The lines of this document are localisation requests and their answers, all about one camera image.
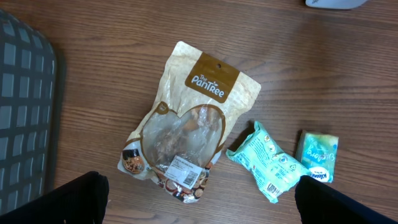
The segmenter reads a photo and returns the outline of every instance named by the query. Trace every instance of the teal wrapper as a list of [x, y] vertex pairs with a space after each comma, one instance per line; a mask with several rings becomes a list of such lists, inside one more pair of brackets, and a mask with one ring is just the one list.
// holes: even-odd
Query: teal wrapper
[[278, 196], [311, 172], [292, 156], [286, 154], [270, 137], [261, 123], [254, 123], [255, 132], [233, 152], [226, 151], [229, 159], [244, 166], [256, 179], [259, 190], [271, 203]]
[[311, 177], [320, 182], [332, 183], [335, 177], [337, 146], [336, 136], [303, 131], [296, 159], [311, 171]]

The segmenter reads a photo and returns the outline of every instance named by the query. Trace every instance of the brown wooden surface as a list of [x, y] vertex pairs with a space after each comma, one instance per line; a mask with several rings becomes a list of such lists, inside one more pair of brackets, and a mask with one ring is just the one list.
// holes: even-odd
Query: brown wooden surface
[[108, 176], [105, 223], [300, 223], [293, 189], [271, 204], [225, 155], [191, 205], [117, 170], [179, 40], [262, 85], [226, 146], [239, 145], [254, 120], [289, 154], [300, 129], [337, 135], [331, 186], [398, 220], [398, 1], [370, 0], [352, 11], [299, 0], [8, 0], [0, 7], [65, 53], [55, 185], [89, 170]]

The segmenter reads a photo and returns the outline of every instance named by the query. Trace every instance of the snack bag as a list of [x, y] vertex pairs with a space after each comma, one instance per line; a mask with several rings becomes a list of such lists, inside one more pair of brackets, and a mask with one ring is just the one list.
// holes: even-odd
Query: snack bag
[[118, 169], [152, 179], [185, 203], [196, 202], [237, 118], [250, 110], [260, 89], [232, 66], [179, 42]]
[[338, 137], [303, 131], [296, 159], [311, 171], [311, 177], [320, 182], [333, 182]]
[[281, 150], [260, 122], [254, 123], [254, 129], [235, 152], [227, 150], [226, 156], [250, 171], [260, 191], [277, 203], [278, 196], [311, 172]]

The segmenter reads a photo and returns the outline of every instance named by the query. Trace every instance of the beige snack package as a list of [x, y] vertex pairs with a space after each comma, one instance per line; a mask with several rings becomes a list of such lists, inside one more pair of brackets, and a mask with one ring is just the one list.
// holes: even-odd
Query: beige snack package
[[260, 89], [232, 66], [177, 43], [154, 105], [127, 139], [118, 169], [196, 202], [237, 118], [251, 109]]

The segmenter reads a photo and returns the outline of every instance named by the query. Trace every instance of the gray object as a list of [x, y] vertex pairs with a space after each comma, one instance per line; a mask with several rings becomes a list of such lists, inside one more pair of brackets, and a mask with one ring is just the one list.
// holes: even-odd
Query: gray object
[[2, 10], [0, 20], [1, 215], [51, 190], [61, 104], [51, 44]]
[[368, 0], [306, 0], [306, 5], [325, 9], [354, 9]]

